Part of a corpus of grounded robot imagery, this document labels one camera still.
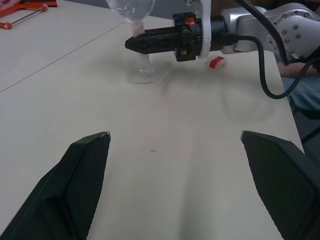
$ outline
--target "white table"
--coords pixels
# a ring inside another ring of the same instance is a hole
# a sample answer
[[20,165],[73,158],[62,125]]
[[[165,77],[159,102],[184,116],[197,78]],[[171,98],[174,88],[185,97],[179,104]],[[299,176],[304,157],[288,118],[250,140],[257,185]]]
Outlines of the white table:
[[[146,27],[170,24],[149,17]],[[134,88],[130,35],[122,24],[0,94],[0,231],[72,142],[110,131],[88,240],[281,240],[240,136],[302,145],[288,101],[263,94],[257,52],[226,56],[225,72],[154,54],[153,63],[171,66],[167,81]],[[266,52],[267,81],[279,93],[276,67]]]
[[[110,9],[58,0],[58,7],[0,29],[0,92],[124,22]],[[0,18],[13,22],[20,10]]]

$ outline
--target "wine glass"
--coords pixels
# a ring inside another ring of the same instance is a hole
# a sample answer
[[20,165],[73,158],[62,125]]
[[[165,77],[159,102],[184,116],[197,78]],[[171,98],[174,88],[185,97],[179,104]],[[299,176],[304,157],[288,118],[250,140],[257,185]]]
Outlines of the wine glass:
[[[126,21],[131,23],[133,37],[145,32],[143,19],[150,14],[156,0],[106,0],[109,7]],[[130,75],[132,85],[157,85],[166,76],[166,71],[160,66],[150,63],[149,55],[138,53],[140,68]]]

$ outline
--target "orange tool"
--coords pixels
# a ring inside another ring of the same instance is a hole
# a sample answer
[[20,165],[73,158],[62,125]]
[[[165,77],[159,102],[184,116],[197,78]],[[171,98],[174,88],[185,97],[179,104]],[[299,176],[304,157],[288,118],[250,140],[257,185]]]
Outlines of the orange tool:
[[16,11],[19,11],[19,10],[31,10],[33,11],[32,13],[14,21],[14,22],[0,22],[0,29],[7,29],[7,30],[10,30],[12,29],[13,25],[14,24],[17,24],[18,22],[26,19],[26,18],[29,18],[31,17],[32,15],[35,15],[37,13],[40,13],[40,12],[46,12],[48,11],[48,8],[49,7],[57,7],[57,2],[56,1],[48,1],[48,2],[43,2],[43,1],[34,1],[34,2],[31,2],[31,1],[27,1],[27,2],[21,2],[21,3],[18,3],[12,7],[9,7],[5,10],[1,10],[0,11],[0,18],[4,17],[4,16],[7,16],[9,14],[12,14]]

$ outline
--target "glass base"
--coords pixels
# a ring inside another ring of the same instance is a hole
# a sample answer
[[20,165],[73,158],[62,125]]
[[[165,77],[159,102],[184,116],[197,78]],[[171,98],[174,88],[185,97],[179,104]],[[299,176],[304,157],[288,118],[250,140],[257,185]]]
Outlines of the glass base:
[[163,82],[168,71],[161,66],[148,65],[131,72],[129,83],[134,87],[155,87]]

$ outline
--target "black cable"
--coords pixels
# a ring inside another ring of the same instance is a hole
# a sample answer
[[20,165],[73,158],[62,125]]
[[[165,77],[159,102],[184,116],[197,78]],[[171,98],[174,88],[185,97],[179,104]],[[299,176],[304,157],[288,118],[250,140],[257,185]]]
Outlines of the black cable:
[[294,80],[294,82],[291,84],[291,86],[282,94],[279,95],[275,95],[273,94],[268,86],[267,86],[267,81],[266,81],[266,72],[265,72],[265,53],[264,53],[264,47],[262,45],[262,43],[259,41],[259,39],[257,39],[254,36],[234,36],[234,38],[238,41],[241,40],[246,40],[246,41],[251,41],[254,42],[257,46],[258,49],[258,58],[259,58],[259,74],[260,74],[260,82],[261,82],[261,86],[262,89],[264,91],[264,93],[272,98],[272,99],[283,99],[285,97],[287,97],[298,85],[298,83],[300,82],[300,80],[303,78],[303,76],[306,74],[308,68],[314,64],[317,61],[320,61],[320,57],[311,59],[308,63],[306,63],[304,65],[304,67],[301,69],[301,71],[299,72],[298,76],[296,77],[296,79]]
[[253,6],[250,2],[247,0],[235,0],[238,4],[240,4],[245,10],[247,10],[249,13],[252,14],[270,33],[270,35],[273,37],[273,40],[275,41],[276,46],[279,50],[279,55],[281,57],[281,60],[285,66],[288,65],[288,58],[286,54],[286,49],[284,42],[281,39],[281,36],[279,32],[276,30],[276,28],[272,25],[272,23],[260,12],[258,11],[255,6]]

